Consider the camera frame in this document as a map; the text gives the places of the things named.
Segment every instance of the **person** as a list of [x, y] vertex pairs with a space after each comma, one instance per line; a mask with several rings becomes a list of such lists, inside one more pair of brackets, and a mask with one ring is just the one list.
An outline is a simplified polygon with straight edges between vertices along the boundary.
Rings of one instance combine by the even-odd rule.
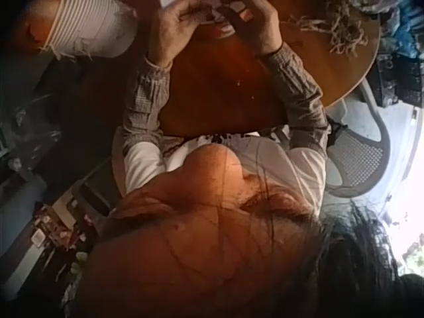
[[89, 256], [75, 317], [388, 317], [405, 309], [393, 302], [404, 293], [379, 226], [357, 209], [349, 225], [319, 220], [323, 93], [284, 43], [277, 10], [243, 2], [250, 21], [219, 12], [268, 69], [288, 114], [288, 148], [255, 133], [166, 148], [158, 114], [172, 62], [211, 8], [175, 0], [160, 9], [124, 115], [128, 194]]

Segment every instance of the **plaid shirt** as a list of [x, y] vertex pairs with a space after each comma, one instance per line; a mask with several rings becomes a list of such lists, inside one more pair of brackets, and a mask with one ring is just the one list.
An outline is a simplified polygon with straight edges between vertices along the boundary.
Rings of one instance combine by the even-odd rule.
[[[321, 88], [287, 44], [261, 61], [270, 72], [275, 91], [286, 107], [290, 148], [310, 148], [326, 158], [330, 126], [320, 100]], [[169, 99], [169, 85], [170, 67], [161, 69], [145, 58], [125, 109], [124, 154], [143, 141], [164, 149], [167, 138], [159, 128], [158, 115]]]

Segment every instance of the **hand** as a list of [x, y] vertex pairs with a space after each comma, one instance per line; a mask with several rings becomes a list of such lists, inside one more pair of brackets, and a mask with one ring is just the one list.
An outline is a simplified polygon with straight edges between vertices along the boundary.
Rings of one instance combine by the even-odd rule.
[[170, 66], [211, 10], [201, 0], [175, 0], [160, 9], [152, 21], [147, 58], [161, 68]]
[[267, 0], [242, 0], [253, 19], [243, 21], [240, 15], [228, 7], [219, 7], [222, 14], [234, 27], [239, 38], [259, 55], [267, 55], [278, 51], [283, 40], [280, 32], [280, 20], [277, 9]]

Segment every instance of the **white shirt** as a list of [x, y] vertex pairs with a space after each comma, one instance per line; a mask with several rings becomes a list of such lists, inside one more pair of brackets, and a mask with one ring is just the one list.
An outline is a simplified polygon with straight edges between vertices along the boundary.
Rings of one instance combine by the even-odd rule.
[[[205, 136], [188, 141], [167, 159], [155, 144], [135, 144], [125, 156], [127, 192], [144, 186], [158, 174], [179, 168], [190, 152], [210, 143], [211, 138]], [[325, 159], [318, 152], [309, 148], [285, 150], [281, 144], [259, 136], [231, 135], [221, 144], [238, 156], [245, 170], [297, 191], [319, 214], [325, 188]]]

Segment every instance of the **checkered sleeve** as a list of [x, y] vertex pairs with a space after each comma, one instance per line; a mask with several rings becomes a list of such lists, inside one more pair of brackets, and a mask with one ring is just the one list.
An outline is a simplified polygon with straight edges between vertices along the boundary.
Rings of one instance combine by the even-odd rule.
[[330, 126], [320, 100], [321, 88], [286, 43], [276, 53], [263, 57], [262, 62], [271, 73], [276, 93], [286, 107], [290, 148], [310, 148], [326, 158]]
[[158, 115], [169, 99], [170, 67], [159, 68], [144, 58], [136, 83], [130, 86], [123, 119], [123, 153], [139, 142], [160, 148], [163, 133]]

